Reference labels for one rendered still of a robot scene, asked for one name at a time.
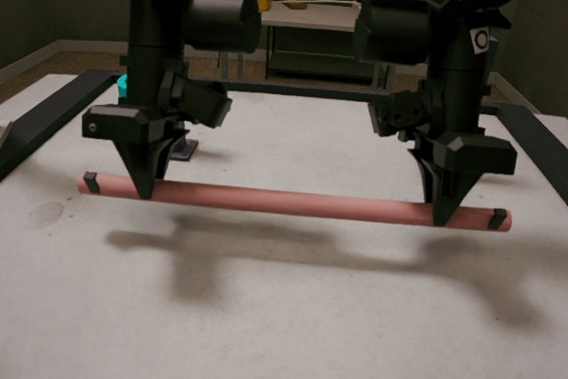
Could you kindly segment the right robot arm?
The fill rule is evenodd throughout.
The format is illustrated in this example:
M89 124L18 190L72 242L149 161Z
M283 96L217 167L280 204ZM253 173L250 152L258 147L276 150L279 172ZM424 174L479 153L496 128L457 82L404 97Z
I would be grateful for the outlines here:
M366 0L355 20L354 58L415 67L429 55L428 70L485 75L490 33L512 27L499 11L510 1ZM389 101L367 104L374 134L387 138L426 123L426 130L442 131L441 88L434 79L429 80L428 90L423 85L424 79L419 79L417 91L391 92Z

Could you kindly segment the teal open ring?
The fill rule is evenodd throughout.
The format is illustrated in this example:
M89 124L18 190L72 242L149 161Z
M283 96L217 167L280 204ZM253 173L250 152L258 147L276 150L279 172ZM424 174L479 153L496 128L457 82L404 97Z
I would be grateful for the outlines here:
M117 80L119 97L126 97L126 76L127 74Z

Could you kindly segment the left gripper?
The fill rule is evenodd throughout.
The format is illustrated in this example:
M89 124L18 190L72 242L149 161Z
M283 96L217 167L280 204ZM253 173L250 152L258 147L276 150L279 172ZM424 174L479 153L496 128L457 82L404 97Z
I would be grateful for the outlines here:
M189 67L184 55L175 49L128 46L128 56L120 56L119 62L127 67L126 97L118 97L118 104L129 106L95 105L82 115L82 137L113 142L142 200L151 199L154 180L165 178L175 144L191 131L179 129L179 122L200 124L173 107L173 101L171 112L156 110L166 69L177 62L183 74Z

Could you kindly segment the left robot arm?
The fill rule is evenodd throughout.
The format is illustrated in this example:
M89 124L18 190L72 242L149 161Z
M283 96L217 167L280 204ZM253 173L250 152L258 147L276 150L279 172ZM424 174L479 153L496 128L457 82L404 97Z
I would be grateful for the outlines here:
M257 0L115 1L130 4L129 46L184 51L186 44L196 51L252 54L259 43L262 13ZM173 107L200 124L221 127L233 103L228 86L214 80L205 86L188 78L188 66L183 74L178 68L172 62L166 69L156 110L171 112L173 101Z

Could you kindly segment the pink long bar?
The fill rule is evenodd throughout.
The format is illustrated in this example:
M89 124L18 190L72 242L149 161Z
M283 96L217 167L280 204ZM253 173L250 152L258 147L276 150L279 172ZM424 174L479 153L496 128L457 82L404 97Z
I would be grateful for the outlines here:
M300 217L320 217L394 225L507 233L507 209L459 206L446 225L433 225L433 203L393 201L320 193L300 193L155 179L150 200L140 199L129 176L85 171L78 178L81 194L139 201L233 209Z

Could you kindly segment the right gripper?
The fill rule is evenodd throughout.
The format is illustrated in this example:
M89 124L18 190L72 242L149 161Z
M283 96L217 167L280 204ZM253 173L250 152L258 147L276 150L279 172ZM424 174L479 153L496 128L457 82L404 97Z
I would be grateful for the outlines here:
M514 175L518 152L510 141L486 136L478 126L482 96L492 89L484 85L485 75L429 69L424 90L430 79L441 88L443 130L426 130L426 123L399 132L398 140L414 141L406 150L420 166L424 202L433 203L433 225L443 227L485 173Z

